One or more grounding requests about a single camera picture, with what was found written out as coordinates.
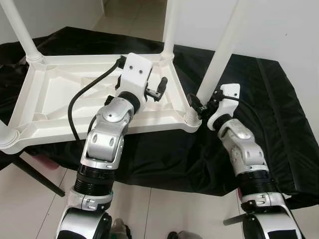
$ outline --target black connector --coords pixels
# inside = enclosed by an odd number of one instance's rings
[[[112,192],[115,171],[81,165],[76,175],[74,190],[90,196],[104,196]]]
[[[214,91],[214,94],[212,95],[212,100],[214,102],[220,102],[223,100],[224,95],[223,95],[223,91],[222,90],[216,90]]]
[[[278,191],[269,172],[266,170],[241,173],[237,175],[236,179],[243,196],[265,192],[275,193]]]
[[[217,132],[219,132],[219,130],[221,129],[221,127],[229,120],[231,120],[232,117],[229,114],[224,114],[222,116],[220,116],[219,118],[217,118],[215,120],[215,122],[213,123],[213,127],[215,130],[217,130]]]
[[[130,102],[132,106],[134,107],[134,114],[140,109],[141,103],[139,99],[131,92],[128,91],[122,91],[119,96],[120,98],[123,98]]]
[[[104,105],[107,106],[112,101],[112,99],[114,99],[114,96],[108,95],[106,101],[104,102]]]
[[[123,69],[124,65],[126,62],[126,57],[125,56],[121,56],[121,58],[119,59],[119,68]]]
[[[189,106],[191,106],[198,114],[198,118],[202,119],[204,115],[207,113],[207,106],[203,106],[200,102],[199,98],[195,94],[188,94],[187,101]]]

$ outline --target black fabric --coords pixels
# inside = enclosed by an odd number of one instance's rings
[[[139,54],[160,53],[163,43],[66,27],[43,38],[37,46],[44,55]],[[5,53],[16,51],[12,57],[0,51],[0,106],[4,106],[0,107],[0,119],[6,123],[27,71],[27,65],[18,64],[18,59],[23,58],[19,44],[8,47],[10,50]],[[196,93],[214,52],[176,45],[174,54],[184,92]],[[282,192],[294,195],[290,202],[295,208],[318,203],[318,144],[280,64],[232,55],[219,82],[226,83],[240,84],[241,99],[251,104],[263,121],[270,145],[267,162],[277,186]],[[253,114],[239,104],[234,117],[254,133],[265,152],[262,131]],[[75,142],[61,142],[30,146],[26,150],[46,154],[64,167],[77,169],[80,155],[76,147]],[[125,136],[116,179],[127,184],[219,196],[237,187],[228,154],[205,121],[196,133],[170,130]]]

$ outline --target black clamp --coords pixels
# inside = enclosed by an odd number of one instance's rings
[[[206,119],[216,112],[219,106],[219,102],[223,99],[223,91],[214,91],[212,97],[207,102],[207,105],[203,106],[199,98],[195,94],[188,94],[187,101],[189,105],[197,112],[199,119]]]
[[[107,106],[112,101],[113,98],[114,96],[108,95],[106,101],[104,102],[104,105]]]
[[[126,57],[125,56],[121,56],[120,59],[119,59],[119,65],[118,67],[123,69],[124,68],[124,65],[125,65],[125,62],[126,62]],[[118,82],[115,86],[115,90],[117,90],[121,85],[121,76],[118,77]]]
[[[159,83],[159,86],[157,88],[156,91],[154,90],[151,90],[150,88],[147,88],[145,89],[145,93],[147,96],[150,96],[154,99],[154,101],[160,101],[160,99],[162,98],[165,90],[166,90],[166,84],[167,84],[167,78],[166,77],[163,77],[161,80],[160,80],[160,83]]]

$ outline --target white bracket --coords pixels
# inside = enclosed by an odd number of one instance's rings
[[[153,67],[152,61],[135,53],[127,56],[121,75],[120,87],[116,90],[116,96],[127,91],[135,95],[140,101],[140,109],[143,111],[146,105],[145,88]]]
[[[225,84],[221,85],[220,89],[223,91],[223,95],[230,96],[239,99],[240,85],[239,84]],[[215,130],[213,124],[215,120],[225,114],[229,114],[233,117],[234,111],[238,106],[238,101],[223,99],[219,102],[217,111],[209,118],[207,127],[210,130]]]

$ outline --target floor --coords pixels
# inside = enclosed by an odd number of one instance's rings
[[[165,0],[108,0],[97,31],[162,40]],[[45,168],[27,154],[23,158],[68,192],[76,172]],[[52,239],[67,197],[59,197],[14,165],[0,172],[0,238]],[[108,213],[122,218],[133,239],[166,239],[168,232],[188,230],[203,239],[242,239],[240,224],[222,220],[241,212],[235,191],[224,197],[114,184]],[[307,239],[319,235],[319,207],[294,210]]]
[[[95,31],[162,41],[166,0],[108,0]]]

